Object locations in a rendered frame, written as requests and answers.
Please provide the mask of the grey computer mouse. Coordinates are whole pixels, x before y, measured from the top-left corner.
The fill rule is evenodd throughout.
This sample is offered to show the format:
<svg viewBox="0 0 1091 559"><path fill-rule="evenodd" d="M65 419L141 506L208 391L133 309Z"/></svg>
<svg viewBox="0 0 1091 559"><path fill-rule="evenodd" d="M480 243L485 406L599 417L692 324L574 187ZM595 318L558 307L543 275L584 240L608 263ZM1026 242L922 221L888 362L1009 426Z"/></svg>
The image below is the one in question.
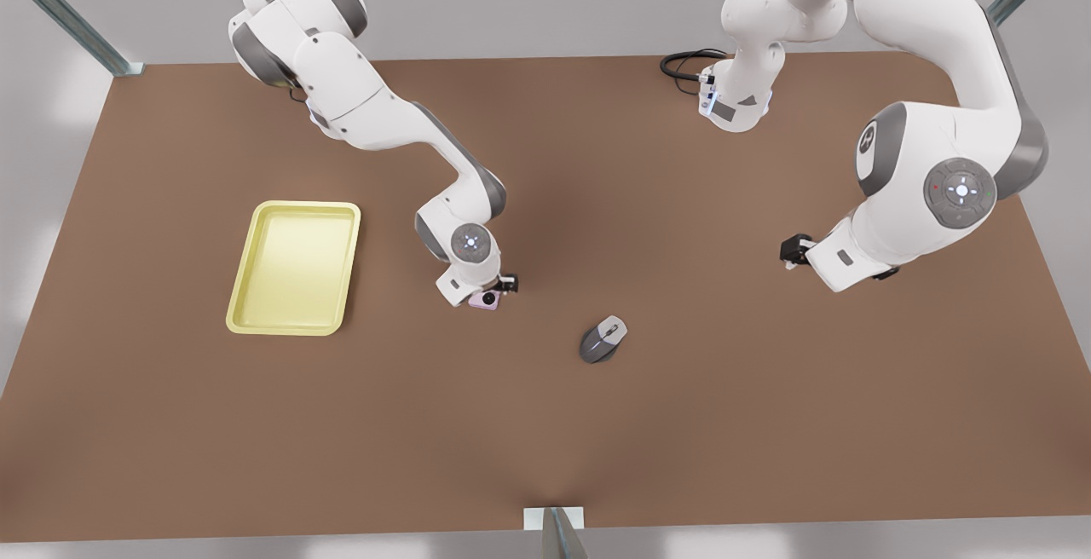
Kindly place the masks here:
<svg viewBox="0 0 1091 559"><path fill-rule="evenodd" d="M627 328L619 317L606 318L584 333L578 346L580 359L588 364L610 360L626 334Z"/></svg>

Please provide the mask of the yellow rectangular tray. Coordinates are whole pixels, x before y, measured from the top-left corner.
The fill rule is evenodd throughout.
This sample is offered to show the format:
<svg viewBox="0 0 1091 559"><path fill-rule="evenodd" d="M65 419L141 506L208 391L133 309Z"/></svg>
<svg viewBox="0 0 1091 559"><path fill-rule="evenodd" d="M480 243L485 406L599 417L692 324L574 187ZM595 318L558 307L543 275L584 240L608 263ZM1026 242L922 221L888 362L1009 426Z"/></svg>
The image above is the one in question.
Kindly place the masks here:
<svg viewBox="0 0 1091 559"><path fill-rule="evenodd" d="M344 202L269 200L251 217L226 325L237 334L316 335L343 322L361 212Z"/></svg>

